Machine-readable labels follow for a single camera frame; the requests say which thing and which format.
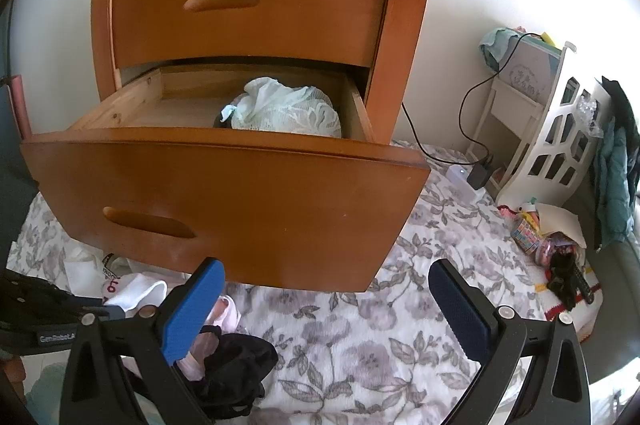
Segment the open drawer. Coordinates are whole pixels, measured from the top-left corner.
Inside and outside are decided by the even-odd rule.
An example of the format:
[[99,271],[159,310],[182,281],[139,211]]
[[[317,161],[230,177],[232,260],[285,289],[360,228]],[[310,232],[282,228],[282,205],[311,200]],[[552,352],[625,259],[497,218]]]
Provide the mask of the open drawer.
[[[322,89],[344,138],[213,129],[264,75]],[[22,152],[69,235],[105,252],[184,272],[214,256],[231,281],[364,291],[429,174],[420,153],[372,141],[345,73],[203,65],[152,71]]]

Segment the bed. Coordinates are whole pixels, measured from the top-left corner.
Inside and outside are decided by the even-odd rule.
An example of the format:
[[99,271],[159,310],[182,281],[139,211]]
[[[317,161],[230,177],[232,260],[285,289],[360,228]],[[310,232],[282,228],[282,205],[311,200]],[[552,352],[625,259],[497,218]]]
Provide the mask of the bed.
[[[428,150],[463,160],[459,153]],[[441,423],[479,364],[466,359],[428,289],[427,272],[438,258],[448,258],[494,305],[545,319],[526,258],[494,202],[485,195],[477,204],[460,204],[446,166],[430,165],[414,210],[365,293],[227,284],[242,313],[239,332],[272,342],[279,357],[249,423]],[[63,261],[74,243],[38,194],[8,267],[68,289]],[[513,400],[527,365],[520,361],[503,401]]]

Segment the remote control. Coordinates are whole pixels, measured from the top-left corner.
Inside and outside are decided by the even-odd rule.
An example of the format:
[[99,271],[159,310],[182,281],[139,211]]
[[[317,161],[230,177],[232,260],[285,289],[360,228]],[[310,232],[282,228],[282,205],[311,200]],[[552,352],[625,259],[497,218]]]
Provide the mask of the remote control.
[[591,291],[589,284],[577,264],[574,264],[574,275],[578,284],[578,290],[580,290],[582,297],[587,304],[592,304],[596,297],[594,296],[593,291]]

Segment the drawer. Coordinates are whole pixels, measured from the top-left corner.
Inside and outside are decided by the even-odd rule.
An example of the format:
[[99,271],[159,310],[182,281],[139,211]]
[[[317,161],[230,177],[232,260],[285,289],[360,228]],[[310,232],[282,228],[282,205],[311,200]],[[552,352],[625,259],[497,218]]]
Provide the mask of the drawer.
[[[348,75],[302,71],[160,68],[22,153],[69,235],[105,252],[184,272],[215,256],[231,281],[364,291],[429,168],[414,150],[371,143]],[[213,129],[263,75],[320,87],[345,137]]]
[[70,129],[210,128],[244,85],[270,76],[289,87],[315,86],[332,101],[344,138],[373,142],[369,117],[344,72],[297,66],[208,64],[163,66],[127,84]]
[[385,0],[112,0],[116,68],[204,56],[372,65]]

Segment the wooden nightstand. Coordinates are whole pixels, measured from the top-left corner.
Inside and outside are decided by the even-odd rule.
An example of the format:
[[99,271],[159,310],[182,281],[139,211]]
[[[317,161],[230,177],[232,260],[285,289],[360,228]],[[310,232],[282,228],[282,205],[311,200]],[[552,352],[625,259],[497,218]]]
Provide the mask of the wooden nightstand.
[[[426,0],[92,0],[102,103],[22,151],[72,237],[229,280],[363,291],[429,174],[387,145]],[[152,68],[122,84],[124,70]],[[315,85],[343,138],[213,129],[244,84]]]

